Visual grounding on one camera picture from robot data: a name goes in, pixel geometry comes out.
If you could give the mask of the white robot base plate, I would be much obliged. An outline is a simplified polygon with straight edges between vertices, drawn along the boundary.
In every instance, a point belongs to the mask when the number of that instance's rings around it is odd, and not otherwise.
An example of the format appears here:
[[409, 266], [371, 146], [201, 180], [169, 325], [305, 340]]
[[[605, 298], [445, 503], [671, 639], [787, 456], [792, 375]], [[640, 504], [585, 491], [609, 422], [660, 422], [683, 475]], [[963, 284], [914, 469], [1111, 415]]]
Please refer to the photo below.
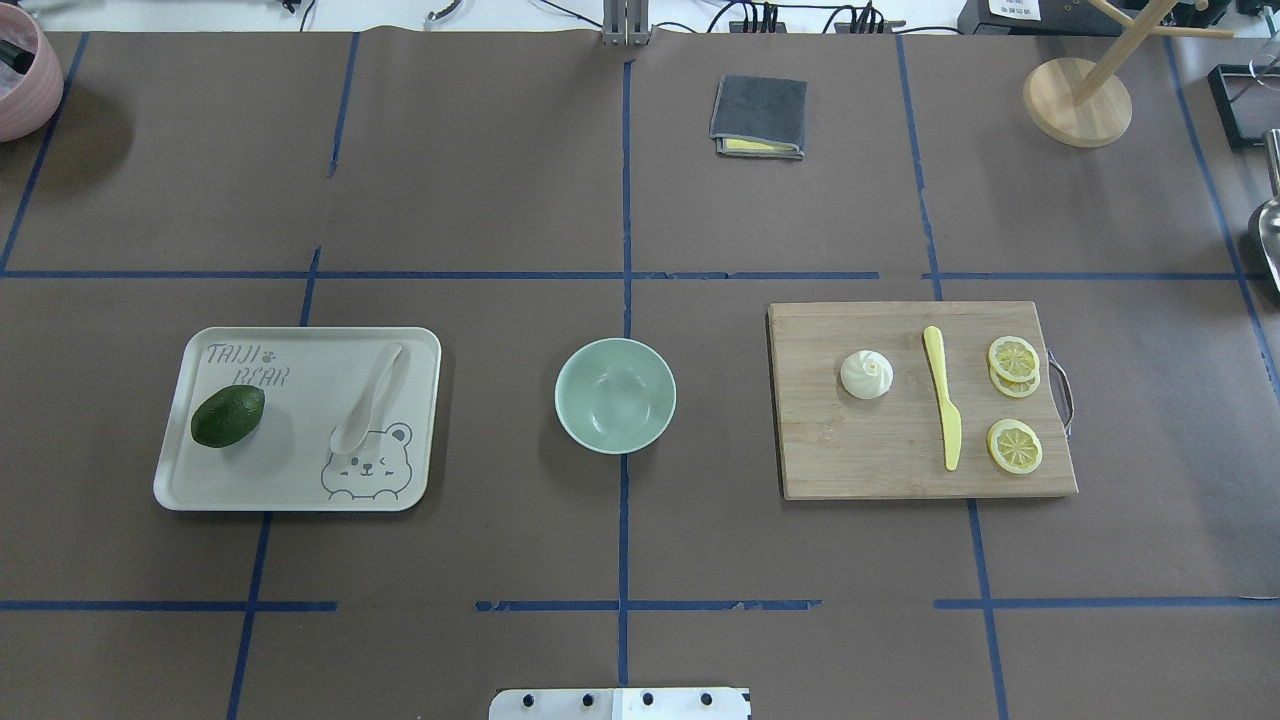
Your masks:
[[750, 691], [732, 687], [507, 689], [489, 719], [751, 719]]

